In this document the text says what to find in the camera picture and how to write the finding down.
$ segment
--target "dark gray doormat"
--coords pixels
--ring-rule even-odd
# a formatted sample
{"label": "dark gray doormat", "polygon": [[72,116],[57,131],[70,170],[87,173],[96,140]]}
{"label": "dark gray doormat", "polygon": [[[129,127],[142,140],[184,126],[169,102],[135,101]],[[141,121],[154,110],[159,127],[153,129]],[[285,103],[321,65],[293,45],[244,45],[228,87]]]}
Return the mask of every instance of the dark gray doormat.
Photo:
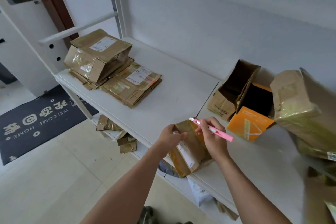
{"label": "dark gray doormat", "polygon": [[[92,115],[98,111],[82,100]],[[0,116],[0,154],[4,165],[58,136],[86,116],[61,85]]]}

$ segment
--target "tile floor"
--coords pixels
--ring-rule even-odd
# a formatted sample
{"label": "tile floor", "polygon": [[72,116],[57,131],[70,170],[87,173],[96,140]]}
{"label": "tile floor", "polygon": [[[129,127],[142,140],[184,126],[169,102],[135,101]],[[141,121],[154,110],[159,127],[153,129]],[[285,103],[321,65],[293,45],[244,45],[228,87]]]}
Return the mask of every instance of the tile floor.
{"label": "tile floor", "polygon": [[[86,120],[0,168],[1,223],[79,223],[137,159]],[[212,221],[156,175],[146,201],[162,223]]]}

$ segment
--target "shelf leg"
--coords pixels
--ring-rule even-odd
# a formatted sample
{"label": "shelf leg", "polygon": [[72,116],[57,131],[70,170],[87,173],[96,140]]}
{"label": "shelf leg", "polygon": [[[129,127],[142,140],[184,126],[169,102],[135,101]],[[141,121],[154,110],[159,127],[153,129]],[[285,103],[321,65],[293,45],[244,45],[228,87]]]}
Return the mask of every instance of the shelf leg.
{"label": "shelf leg", "polygon": [[79,97],[67,86],[63,85],[61,83],[61,86],[64,88],[65,92],[68,93],[68,95],[72,98],[72,100],[75,102],[75,104],[78,106],[79,109],[83,112],[83,114],[89,119],[92,120],[92,115],[89,112],[89,110],[85,107],[85,105],[82,103],[82,101],[79,99]]}

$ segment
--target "person's right hand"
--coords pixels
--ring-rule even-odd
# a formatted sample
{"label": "person's right hand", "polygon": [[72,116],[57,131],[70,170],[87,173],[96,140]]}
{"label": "person's right hand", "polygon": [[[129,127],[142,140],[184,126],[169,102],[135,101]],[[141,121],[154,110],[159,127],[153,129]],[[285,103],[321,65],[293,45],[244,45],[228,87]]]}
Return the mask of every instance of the person's right hand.
{"label": "person's right hand", "polygon": [[213,126],[223,132],[226,131],[225,128],[214,117],[201,119],[201,126],[196,128],[195,131],[197,133],[203,133],[205,146],[207,147],[210,155],[215,161],[223,158],[230,158],[228,147],[226,145],[226,140],[215,134],[212,134],[209,131],[208,125]]}

